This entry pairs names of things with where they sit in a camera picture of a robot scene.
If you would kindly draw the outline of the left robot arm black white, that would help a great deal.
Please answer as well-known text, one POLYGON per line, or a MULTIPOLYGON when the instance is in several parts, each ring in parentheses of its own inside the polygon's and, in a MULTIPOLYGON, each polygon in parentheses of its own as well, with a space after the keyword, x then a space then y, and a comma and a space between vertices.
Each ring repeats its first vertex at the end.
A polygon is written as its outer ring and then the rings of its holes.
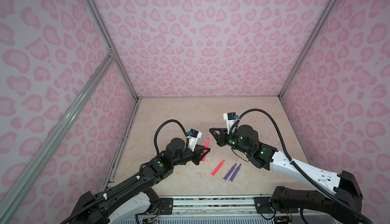
POLYGON ((62 221, 63 224, 112 224, 110 218, 116 210, 136 195, 150 189, 170 176, 175 166, 193 162, 199 165, 210 148, 195 145, 193 151, 185 149, 185 142, 173 138, 166 149, 149 162, 140 166, 139 171, 122 183, 92 195, 90 191, 83 194, 72 214, 62 221))

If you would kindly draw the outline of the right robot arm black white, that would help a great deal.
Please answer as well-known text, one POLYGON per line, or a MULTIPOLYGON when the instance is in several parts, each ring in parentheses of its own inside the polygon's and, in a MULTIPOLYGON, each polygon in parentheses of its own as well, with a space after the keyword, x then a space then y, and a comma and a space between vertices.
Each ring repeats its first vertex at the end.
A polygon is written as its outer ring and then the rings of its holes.
POLYGON ((277 186, 267 207, 277 212, 290 209, 319 211, 342 224, 371 223, 361 213, 363 194, 353 174, 347 171, 338 174, 289 159, 284 152, 262 143, 257 131, 249 125, 238 127, 235 133, 227 128, 211 128, 209 131, 218 146, 229 146, 245 154, 255 167, 286 175, 313 188, 296 190, 277 186))

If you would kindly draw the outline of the purple marker pen left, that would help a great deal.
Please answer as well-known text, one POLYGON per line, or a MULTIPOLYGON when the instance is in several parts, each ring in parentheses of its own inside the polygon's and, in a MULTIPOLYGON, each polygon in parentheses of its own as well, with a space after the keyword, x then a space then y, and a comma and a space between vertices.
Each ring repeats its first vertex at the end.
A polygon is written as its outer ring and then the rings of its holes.
POLYGON ((225 174, 224 178, 223 178, 223 181, 227 181, 228 177, 232 174, 232 172, 234 171, 234 169, 236 168, 237 164, 234 164, 229 170, 228 172, 225 174))

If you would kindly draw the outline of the purple marker pen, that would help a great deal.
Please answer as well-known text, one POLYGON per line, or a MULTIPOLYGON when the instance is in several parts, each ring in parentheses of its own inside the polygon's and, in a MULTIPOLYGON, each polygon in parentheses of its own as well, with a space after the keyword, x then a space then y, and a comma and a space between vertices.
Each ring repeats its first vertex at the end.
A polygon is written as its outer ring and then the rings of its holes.
POLYGON ((234 171, 233 175, 230 177, 229 182, 233 182, 234 181, 234 179, 235 179, 236 175, 238 174, 238 172, 240 171, 240 169, 241 169, 241 164, 239 164, 239 166, 236 168, 236 170, 234 171))
POLYGON ((232 174, 232 172, 234 171, 234 169, 236 168, 237 164, 234 164, 229 170, 228 172, 225 174, 224 178, 223 178, 223 181, 227 181, 228 177, 232 174))

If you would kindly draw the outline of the purple marker pen right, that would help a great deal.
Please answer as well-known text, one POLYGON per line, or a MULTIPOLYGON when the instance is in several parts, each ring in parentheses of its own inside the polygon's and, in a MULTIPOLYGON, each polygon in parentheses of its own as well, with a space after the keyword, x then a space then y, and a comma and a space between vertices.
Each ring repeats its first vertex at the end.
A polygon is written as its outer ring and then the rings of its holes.
POLYGON ((240 171, 240 169, 241 169, 241 164, 239 164, 239 166, 236 168, 236 170, 234 171, 233 175, 230 177, 229 182, 233 182, 234 181, 234 179, 235 179, 236 175, 238 174, 238 172, 240 171))

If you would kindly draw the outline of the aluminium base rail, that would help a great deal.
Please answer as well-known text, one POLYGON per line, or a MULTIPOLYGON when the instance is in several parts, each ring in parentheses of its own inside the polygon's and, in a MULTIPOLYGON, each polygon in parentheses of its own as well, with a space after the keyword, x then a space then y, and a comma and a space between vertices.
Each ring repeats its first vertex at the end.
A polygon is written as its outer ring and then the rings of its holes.
POLYGON ((330 215, 298 208, 274 211, 269 196, 161 196, 141 193, 103 224, 335 224, 330 215))

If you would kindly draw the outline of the aluminium diagonal frame bar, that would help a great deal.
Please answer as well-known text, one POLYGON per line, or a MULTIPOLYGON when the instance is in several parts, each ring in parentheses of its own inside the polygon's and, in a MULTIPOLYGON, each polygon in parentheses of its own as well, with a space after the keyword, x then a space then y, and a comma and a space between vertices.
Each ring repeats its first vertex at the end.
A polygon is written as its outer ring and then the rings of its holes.
POLYGON ((65 138, 69 129, 74 124, 76 118, 87 104, 91 95, 94 93, 97 86, 105 76, 106 72, 109 70, 112 63, 115 62, 115 59, 115 54, 109 54, 105 58, 104 62, 96 70, 95 74, 87 82, 73 104, 69 107, 62 120, 51 131, 51 134, 47 137, 46 141, 43 143, 43 146, 32 158, 15 184, 10 188, 9 192, 1 203, 2 224, 7 224, 11 220, 25 199, 26 195, 35 184, 39 175, 42 173, 47 163, 54 155, 60 143, 65 138))

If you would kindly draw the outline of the aluminium corner frame post left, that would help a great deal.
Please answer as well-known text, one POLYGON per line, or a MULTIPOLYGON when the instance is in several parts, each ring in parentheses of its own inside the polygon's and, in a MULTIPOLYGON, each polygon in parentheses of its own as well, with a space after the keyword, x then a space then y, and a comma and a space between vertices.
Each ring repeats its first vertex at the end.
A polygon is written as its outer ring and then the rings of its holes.
POLYGON ((129 75, 127 74, 125 70, 125 66, 123 65, 123 62, 121 58, 119 57, 119 54, 117 52, 117 49, 115 48, 115 45, 113 43, 112 38, 110 37, 110 34, 108 32, 107 26, 103 20, 103 17, 98 9, 98 6, 96 4, 95 0, 84 0, 86 3, 87 8, 89 9, 89 12, 92 15, 92 18, 104 40, 106 43, 107 48, 109 49, 109 54, 113 56, 113 61, 117 65, 119 72, 122 76, 122 78, 125 81, 125 85, 127 86, 128 90, 130 91, 130 94, 134 101, 138 101, 138 96, 135 93, 135 89, 133 88, 133 85, 131 84, 129 75))

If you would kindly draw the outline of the aluminium corner frame post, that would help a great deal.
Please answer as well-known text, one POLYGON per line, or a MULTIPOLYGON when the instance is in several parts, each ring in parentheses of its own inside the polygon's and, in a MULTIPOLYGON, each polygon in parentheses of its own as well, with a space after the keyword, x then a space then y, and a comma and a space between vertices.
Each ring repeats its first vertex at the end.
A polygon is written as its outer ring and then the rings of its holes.
POLYGON ((330 17, 332 11, 335 9, 337 3, 339 0, 328 0, 319 15, 318 19, 315 22, 314 28, 312 29, 310 35, 308 36, 307 41, 304 43, 303 49, 298 55, 298 58, 295 62, 295 64, 292 67, 292 70, 290 71, 285 84, 283 85, 281 92, 278 95, 278 98, 282 100, 282 98, 286 95, 288 88, 290 87, 296 73, 298 72, 298 69, 303 64, 309 50, 315 43, 315 40, 319 36, 321 30, 323 29, 327 19, 330 17))
POLYGON ((122 78, 125 81, 125 85, 127 86, 128 90, 130 91, 130 94, 134 101, 138 101, 138 96, 135 93, 135 89, 133 88, 133 85, 131 84, 129 75, 127 74, 125 70, 125 66, 123 65, 123 62, 121 58, 119 57, 119 54, 117 52, 117 49, 115 48, 115 45, 113 43, 112 38, 110 37, 110 34, 108 32, 107 26, 103 20, 103 17, 98 9, 98 6, 96 4, 95 0, 84 0, 86 3, 87 8, 89 9, 89 12, 92 15, 92 18, 104 40, 106 43, 107 48, 109 49, 109 54, 113 56, 113 61, 117 65, 119 72, 122 76, 122 78))

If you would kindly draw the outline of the aluminium corner frame post right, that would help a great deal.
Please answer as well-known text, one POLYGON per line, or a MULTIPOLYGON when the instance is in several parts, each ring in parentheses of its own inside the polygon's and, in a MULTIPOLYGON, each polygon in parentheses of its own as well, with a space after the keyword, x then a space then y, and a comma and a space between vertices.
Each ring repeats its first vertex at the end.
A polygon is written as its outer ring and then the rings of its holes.
POLYGON ((286 95, 288 88, 290 87, 296 73, 298 72, 298 69, 303 64, 309 50, 315 43, 315 40, 319 36, 321 30, 323 29, 327 19, 330 17, 332 11, 335 9, 337 3, 339 0, 328 0, 319 15, 318 19, 315 22, 314 28, 312 29, 310 35, 308 36, 307 41, 304 43, 303 49, 298 55, 298 58, 295 62, 295 64, 292 67, 292 70, 290 71, 285 84, 283 85, 281 92, 278 95, 278 98, 282 100, 282 98, 286 95))

